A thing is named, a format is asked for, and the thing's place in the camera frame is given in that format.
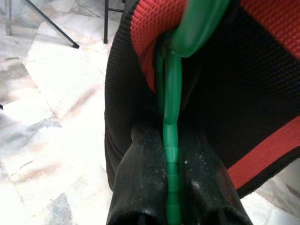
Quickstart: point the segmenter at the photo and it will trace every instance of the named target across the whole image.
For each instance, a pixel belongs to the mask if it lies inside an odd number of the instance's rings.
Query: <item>tile floor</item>
[[[73,49],[21,1],[5,35],[0,1],[2,225],[105,224],[112,193],[104,155],[104,82],[120,14],[104,1],[33,0],[79,45]],[[111,7],[124,7],[110,0]],[[254,225],[299,225],[300,160],[242,199]]]

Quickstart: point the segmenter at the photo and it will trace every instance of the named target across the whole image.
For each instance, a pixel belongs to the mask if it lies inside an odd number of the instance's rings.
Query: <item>metal chair leg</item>
[[[108,0],[105,0],[105,11],[104,11],[104,44],[107,44],[107,30],[108,30]]]
[[[11,0],[5,0],[5,13],[6,13],[6,23],[5,30],[6,35],[11,35]]]

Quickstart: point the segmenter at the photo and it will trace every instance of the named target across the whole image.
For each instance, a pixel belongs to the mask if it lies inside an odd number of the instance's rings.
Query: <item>red stripe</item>
[[[241,6],[300,59],[299,0],[242,0]]]
[[[140,0],[131,25],[131,40],[149,87],[154,91],[153,50],[156,38],[176,27],[183,15],[186,0]]]
[[[284,154],[300,146],[300,116],[262,141],[228,169],[236,189],[242,187]]]

